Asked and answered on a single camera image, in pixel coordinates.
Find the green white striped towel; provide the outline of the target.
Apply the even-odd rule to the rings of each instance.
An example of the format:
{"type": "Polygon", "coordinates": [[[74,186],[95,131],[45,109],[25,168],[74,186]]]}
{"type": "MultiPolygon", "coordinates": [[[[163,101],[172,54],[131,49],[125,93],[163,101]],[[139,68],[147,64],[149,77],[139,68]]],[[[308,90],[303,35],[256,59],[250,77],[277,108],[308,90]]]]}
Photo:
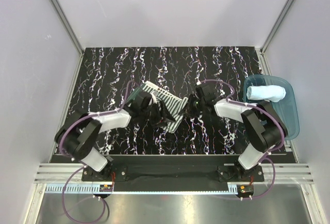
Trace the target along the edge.
{"type": "Polygon", "coordinates": [[[179,125],[181,124],[181,121],[183,119],[182,115],[179,115],[181,109],[185,107],[185,105],[188,102],[188,98],[179,98],[170,92],[164,90],[163,88],[160,88],[159,86],[155,85],[154,83],[151,83],[149,81],[146,81],[141,86],[137,87],[128,97],[127,102],[135,97],[137,93],[140,91],[149,92],[153,95],[154,100],[157,101],[163,101],[164,102],[164,109],[170,112],[170,114],[176,119],[176,122],[173,124],[168,124],[167,127],[161,128],[164,131],[168,133],[175,133],[178,129],[179,125]]]}

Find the light blue towel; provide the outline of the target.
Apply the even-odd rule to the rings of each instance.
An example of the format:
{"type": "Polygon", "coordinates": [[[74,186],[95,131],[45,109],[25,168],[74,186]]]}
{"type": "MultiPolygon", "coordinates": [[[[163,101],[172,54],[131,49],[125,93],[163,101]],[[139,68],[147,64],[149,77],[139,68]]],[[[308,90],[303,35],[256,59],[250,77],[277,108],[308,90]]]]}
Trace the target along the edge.
{"type": "Polygon", "coordinates": [[[246,91],[246,98],[254,101],[279,102],[286,96],[285,88],[277,85],[249,86],[246,91]]]}

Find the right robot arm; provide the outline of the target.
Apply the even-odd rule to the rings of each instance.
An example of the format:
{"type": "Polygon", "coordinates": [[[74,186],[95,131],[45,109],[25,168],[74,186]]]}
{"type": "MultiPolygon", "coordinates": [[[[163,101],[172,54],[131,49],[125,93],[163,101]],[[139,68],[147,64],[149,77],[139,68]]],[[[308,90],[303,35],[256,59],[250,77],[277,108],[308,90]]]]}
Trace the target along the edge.
{"type": "Polygon", "coordinates": [[[219,176],[225,182],[235,179],[250,181],[262,160],[283,145],[288,131],[270,102],[249,104],[234,101],[231,99],[234,93],[232,86],[230,90],[229,96],[218,98],[213,86],[203,81],[196,85],[194,93],[179,113],[191,118],[208,113],[243,123],[249,144],[234,165],[219,171],[219,176]]]}

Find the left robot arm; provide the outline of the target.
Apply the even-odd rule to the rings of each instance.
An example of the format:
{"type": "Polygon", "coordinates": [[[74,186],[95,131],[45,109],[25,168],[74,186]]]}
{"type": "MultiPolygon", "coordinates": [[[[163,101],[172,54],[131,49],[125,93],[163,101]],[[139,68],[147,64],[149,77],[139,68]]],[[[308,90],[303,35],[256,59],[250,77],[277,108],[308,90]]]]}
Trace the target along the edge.
{"type": "Polygon", "coordinates": [[[104,181],[111,176],[112,162],[95,148],[98,135],[140,120],[152,127],[166,129],[176,122],[175,109],[181,103],[181,99],[166,92],[140,90],[131,94],[128,101],[116,110],[102,113],[76,111],[59,129],[54,140],[61,154],[81,162],[104,181]]]}

